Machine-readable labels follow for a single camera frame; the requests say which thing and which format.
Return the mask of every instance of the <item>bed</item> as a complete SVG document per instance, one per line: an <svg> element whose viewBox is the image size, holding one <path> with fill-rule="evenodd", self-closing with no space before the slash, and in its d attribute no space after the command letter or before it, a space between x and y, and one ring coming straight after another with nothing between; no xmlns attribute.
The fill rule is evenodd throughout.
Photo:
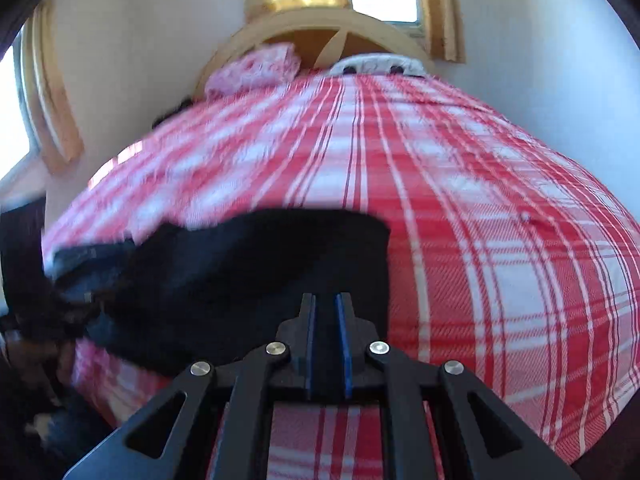
<svg viewBox="0 0 640 480"><path fill-rule="evenodd" d="M204 99L210 75L291 42L303 69L368 52L433 65L402 32L343 9L247 25L206 64L196 104L105 165L44 235L61 247L136 242L265 206L372 213L391 228L388 341L455 358L567 463L640 384L639 225L576 162L436 76L309 72ZM78 342L74 385L113 426L168 382ZM378 410L274 410L269 478L382 476Z"/></svg>

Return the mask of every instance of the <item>pillow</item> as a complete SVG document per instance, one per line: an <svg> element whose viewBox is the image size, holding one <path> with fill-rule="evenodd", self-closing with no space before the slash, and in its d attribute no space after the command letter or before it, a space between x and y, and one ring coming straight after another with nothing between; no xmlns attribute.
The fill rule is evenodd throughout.
<svg viewBox="0 0 640 480"><path fill-rule="evenodd" d="M212 73L205 95L220 97L293 81L300 69L294 50L292 43L277 43L246 54Z"/></svg>
<svg viewBox="0 0 640 480"><path fill-rule="evenodd" d="M397 54L359 54L346 57L329 70L329 75L343 74L429 75L420 60Z"/></svg>

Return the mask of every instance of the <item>white wall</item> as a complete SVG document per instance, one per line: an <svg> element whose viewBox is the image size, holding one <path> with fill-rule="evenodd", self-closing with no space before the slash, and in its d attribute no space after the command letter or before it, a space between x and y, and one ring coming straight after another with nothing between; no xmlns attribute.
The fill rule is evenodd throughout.
<svg viewBox="0 0 640 480"><path fill-rule="evenodd" d="M14 168L15 174L2 179L0 203L21 202L30 197L42 196L49 184L49 172L39 156L28 155Z"/></svg>
<svg viewBox="0 0 640 480"><path fill-rule="evenodd" d="M460 0L468 63L440 63L577 160L640 219L640 50L606 0Z"/></svg>
<svg viewBox="0 0 640 480"><path fill-rule="evenodd" d="M243 0L56 0L56 49L85 154L47 186L47 224L100 166L193 91Z"/></svg>
<svg viewBox="0 0 640 480"><path fill-rule="evenodd" d="M242 0L56 5L60 68L86 153L48 183L48 223L190 93L216 45L243 21ZM461 6L468 63L439 63L440 73L584 164L640 219L640 52L606 0Z"/></svg>

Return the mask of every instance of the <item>white pillowcase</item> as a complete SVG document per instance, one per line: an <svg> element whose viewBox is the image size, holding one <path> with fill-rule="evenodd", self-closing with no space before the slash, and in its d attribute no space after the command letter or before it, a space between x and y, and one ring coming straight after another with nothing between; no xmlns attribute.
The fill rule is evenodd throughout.
<svg viewBox="0 0 640 480"><path fill-rule="evenodd" d="M359 54L346 57L329 70L329 75L348 75L350 73L377 75L399 73L423 77L429 75L420 60L397 54Z"/></svg>

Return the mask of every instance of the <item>wooden trim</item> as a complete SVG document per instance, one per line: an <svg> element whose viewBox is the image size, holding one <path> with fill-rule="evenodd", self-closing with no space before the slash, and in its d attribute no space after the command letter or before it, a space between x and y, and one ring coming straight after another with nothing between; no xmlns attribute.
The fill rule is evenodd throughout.
<svg viewBox="0 0 640 480"><path fill-rule="evenodd" d="M50 173L61 173L84 152L58 68L52 34L52 0L43 0L23 28L22 85L40 155Z"/></svg>
<svg viewBox="0 0 640 480"><path fill-rule="evenodd" d="M434 64L424 49L393 25L381 22L355 10L336 9L334 7L307 7L305 9L284 10L283 12L264 16L236 32L214 53L202 70L198 85L194 91L194 98L201 99L204 97L204 87L214 70L244 56L255 45L267 43L269 38L288 32L316 28L335 29L337 31L324 47L320 56L318 56L316 68L329 68L338 61L344 48L346 37L351 33L379 45L384 49L384 52L392 52L419 59L427 72L434 72Z"/></svg>
<svg viewBox="0 0 640 480"><path fill-rule="evenodd" d="M49 173L61 173L66 167L66 161L62 155L60 155L56 143L51 137L49 125L47 124L47 119L40 104L40 95L36 83L33 60L33 21L31 20L27 20L27 23L22 28L21 43L20 56L22 67L20 71L22 72L22 87L24 88L24 97L27 103L31 126L40 145L40 156L47 166Z"/></svg>

